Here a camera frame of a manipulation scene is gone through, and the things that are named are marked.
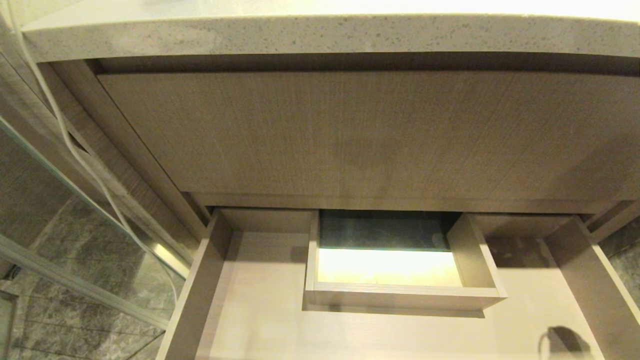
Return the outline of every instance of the open drawer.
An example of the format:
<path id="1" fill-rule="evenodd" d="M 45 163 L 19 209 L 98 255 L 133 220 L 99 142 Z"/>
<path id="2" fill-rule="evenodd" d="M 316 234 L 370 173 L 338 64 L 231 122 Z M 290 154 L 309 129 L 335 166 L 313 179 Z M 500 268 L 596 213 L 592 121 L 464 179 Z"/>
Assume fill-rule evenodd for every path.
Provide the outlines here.
<path id="1" fill-rule="evenodd" d="M 216 208 L 211 235 L 200 245 L 157 358 L 635 359 L 640 354 L 638 309 L 577 217 L 463 215 L 449 237 L 473 239 L 483 255 L 472 258 L 495 267 L 489 272 L 495 287 L 487 289 L 502 286 L 509 294 L 475 316 L 406 312 L 388 302 L 329 302 L 309 309 L 307 254 L 317 239 L 317 219 L 317 211 Z M 456 251 L 455 243 L 450 239 L 456 264 L 464 249 L 476 249 Z M 467 283 L 465 270 L 457 269 Z"/>
<path id="2" fill-rule="evenodd" d="M 319 246 L 318 223 L 314 217 L 305 281 L 305 295 L 311 304 L 477 311 L 507 297 L 474 215 L 462 215 L 447 233 L 450 252 L 327 249 Z M 338 266 L 343 259 L 352 266 Z M 385 265 L 404 271 L 392 268 L 384 276 L 367 274 Z M 375 275 L 380 280 L 370 281 Z"/>

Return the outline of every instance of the white cable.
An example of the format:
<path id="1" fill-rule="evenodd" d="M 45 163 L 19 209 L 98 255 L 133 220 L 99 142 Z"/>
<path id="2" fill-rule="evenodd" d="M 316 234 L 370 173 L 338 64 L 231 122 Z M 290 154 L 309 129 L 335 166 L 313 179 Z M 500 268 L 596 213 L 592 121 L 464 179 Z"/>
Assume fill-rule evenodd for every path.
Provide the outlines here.
<path id="1" fill-rule="evenodd" d="M 22 34 L 22 29 L 18 25 L 18 22 L 16 21 L 15 13 L 13 12 L 12 3 L 13 3 L 12 0 L 7 0 L 9 18 L 11 18 L 13 32 L 16 34 L 16 37 L 18 38 L 18 44 L 20 45 L 20 49 L 24 53 L 25 60 L 29 64 L 29 67 L 31 67 L 31 70 L 33 71 L 34 75 L 36 76 L 36 79 L 38 80 L 40 87 L 42 87 L 42 90 L 44 91 L 44 94 L 47 97 L 47 100 L 49 100 L 49 104 L 51 104 L 54 117 L 56 118 L 56 120 L 58 121 L 58 125 L 60 126 L 60 131 L 62 132 L 62 137 L 65 141 L 65 145 L 68 147 L 69 151 L 74 156 L 74 158 L 80 163 L 80 165 L 82 165 L 82 167 L 95 179 L 96 183 L 98 183 L 98 185 L 100 186 L 100 189 L 104 193 L 104 196 L 109 201 L 109 204 L 111 204 L 113 211 L 118 216 L 118 219 L 120 219 L 120 223 L 122 223 L 122 226 L 124 227 L 124 229 L 129 233 L 129 236 L 131 236 L 131 238 L 138 244 L 138 246 L 140 246 L 149 256 L 155 259 L 160 265 L 160 267 L 163 269 L 167 278 L 169 278 L 169 284 L 171 284 L 171 289 L 173 290 L 174 304 L 177 304 L 178 291 L 175 289 L 175 285 L 173 284 L 173 280 L 171 278 L 171 275 L 169 274 L 169 271 L 167 271 L 163 262 L 160 261 L 160 259 L 158 259 L 157 256 L 138 238 L 138 235 L 134 233 L 134 231 L 129 226 L 127 219 L 124 217 L 124 215 L 122 214 L 118 206 L 116 206 L 116 203 L 111 196 L 111 192 L 109 191 L 107 186 L 104 184 L 104 181 L 102 181 L 102 179 L 89 166 L 89 164 L 87 164 L 87 162 L 85 162 L 84 159 L 82 159 L 81 155 L 77 151 L 76 146 L 72 143 L 71 137 L 69 135 L 69 131 L 67 129 L 67 125 L 65 124 L 64 114 L 62 114 L 62 111 L 60 110 L 58 103 L 53 97 L 53 93 L 51 92 L 49 85 L 44 79 L 44 76 L 40 72 L 40 69 L 36 65 L 35 61 L 33 61 L 33 58 L 31 57 L 31 53 L 29 52 L 29 49 L 27 48 L 26 43 L 24 42 L 24 35 Z"/>

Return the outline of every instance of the speckled stone countertop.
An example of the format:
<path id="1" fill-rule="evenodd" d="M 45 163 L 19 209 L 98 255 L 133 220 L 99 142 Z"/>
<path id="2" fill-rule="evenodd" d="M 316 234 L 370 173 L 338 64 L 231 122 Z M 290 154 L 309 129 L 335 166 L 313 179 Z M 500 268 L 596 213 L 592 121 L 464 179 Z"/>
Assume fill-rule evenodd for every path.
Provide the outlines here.
<path id="1" fill-rule="evenodd" d="M 640 1 L 84 0 L 23 31 L 37 61 L 516 51 L 640 57 Z"/>

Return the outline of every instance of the drawer opening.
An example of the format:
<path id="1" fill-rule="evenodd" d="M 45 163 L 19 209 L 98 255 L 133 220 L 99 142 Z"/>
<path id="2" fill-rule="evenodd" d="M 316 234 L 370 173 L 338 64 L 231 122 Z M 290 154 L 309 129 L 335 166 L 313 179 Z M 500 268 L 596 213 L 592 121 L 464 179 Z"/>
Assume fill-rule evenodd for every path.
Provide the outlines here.
<path id="1" fill-rule="evenodd" d="M 507 297 L 470 214 L 322 211 L 306 276 L 317 306 L 477 312 Z"/>
<path id="2" fill-rule="evenodd" d="M 461 213 L 320 212 L 317 280 L 462 287 L 446 232 Z"/>

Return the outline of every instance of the glass shower door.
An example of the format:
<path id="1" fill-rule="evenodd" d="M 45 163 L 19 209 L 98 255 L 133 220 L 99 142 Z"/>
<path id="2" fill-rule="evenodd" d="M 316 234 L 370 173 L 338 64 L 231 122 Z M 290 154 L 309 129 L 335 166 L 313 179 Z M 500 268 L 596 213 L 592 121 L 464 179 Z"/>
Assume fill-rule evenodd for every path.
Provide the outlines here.
<path id="1" fill-rule="evenodd" d="M 0 131 L 0 290 L 15 305 L 13 322 L 0 324 L 8 358 L 153 358 L 147 345 L 159 343 L 183 276 L 167 276 L 9 130 Z"/>

